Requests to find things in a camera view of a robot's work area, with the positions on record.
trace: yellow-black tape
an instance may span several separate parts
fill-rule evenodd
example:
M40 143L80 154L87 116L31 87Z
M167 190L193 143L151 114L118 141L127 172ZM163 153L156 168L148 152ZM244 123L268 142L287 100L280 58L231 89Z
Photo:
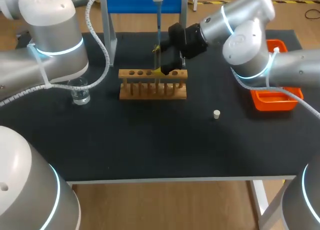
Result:
M230 1L198 1L198 5L222 5ZM320 1L273 1L274 4L320 4Z

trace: white spiral cable wrap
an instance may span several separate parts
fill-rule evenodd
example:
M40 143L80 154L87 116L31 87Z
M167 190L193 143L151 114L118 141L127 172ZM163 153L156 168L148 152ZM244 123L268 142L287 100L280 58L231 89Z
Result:
M109 58L109 54L104 46L104 44L102 43L102 41L99 39L99 37L97 36L97 34L95 33L91 21L90 21L90 10L91 10L91 6L93 5L93 3L96 0L89 0L86 9L85 9L85 21L86 21L86 25L91 33L91 35L93 36L93 38L95 39L95 41L98 43L98 45L100 46L100 48L102 49L102 52L104 54L105 57L105 69L104 72L102 73L102 75L99 77L99 79L97 79L95 82L91 83L90 85L87 86L68 86L68 85L62 85L62 84L51 84L52 88L60 88L60 89L66 89L66 90L88 90L91 89L95 86L97 86L98 84L101 83L101 81L106 77L108 71L109 71L109 66L110 66L110 58ZM22 97L25 96L29 93L38 91L38 90L42 90L42 89L46 89L46 85L39 85L39 86L35 86L35 87L31 87L27 90L21 91L20 93L17 93L3 101L0 102L0 107Z

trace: orange tray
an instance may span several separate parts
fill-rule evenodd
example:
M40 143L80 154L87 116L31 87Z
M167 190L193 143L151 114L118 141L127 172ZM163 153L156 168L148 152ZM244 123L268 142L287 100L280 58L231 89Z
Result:
M268 50L274 52L275 47L279 47L280 52L288 52L286 45L281 40L267 40ZM301 99L304 98L300 88L284 87ZM271 91L251 91L251 96L255 107L259 111L290 111L298 103L297 100L287 96L282 92Z

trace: black mat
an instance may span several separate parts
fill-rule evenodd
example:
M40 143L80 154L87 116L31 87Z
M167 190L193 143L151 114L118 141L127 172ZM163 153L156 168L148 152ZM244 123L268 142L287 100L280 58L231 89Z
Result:
M65 180L295 175L320 149L315 117L300 105L289 113L257 112L217 48L186 62L187 100L119 101L118 68L152 68L156 35L117 37L116 66L90 91L87 105L50 89L0 109L0 125L24 136ZM301 48L293 31L267 37ZM90 35L84 42L93 81L105 62ZM319 90L303 94L320 109Z

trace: wooden test tube rack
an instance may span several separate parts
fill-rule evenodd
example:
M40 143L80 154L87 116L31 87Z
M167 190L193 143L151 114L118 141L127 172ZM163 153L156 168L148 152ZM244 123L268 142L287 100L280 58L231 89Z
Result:
M187 98L187 70L174 70L168 75L154 74L152 70L120 69L118 77L123 83L121 100L177 100ZM130 79L150 79L147 83L129 83ZM179 83L158 83L157 79L179 79Z

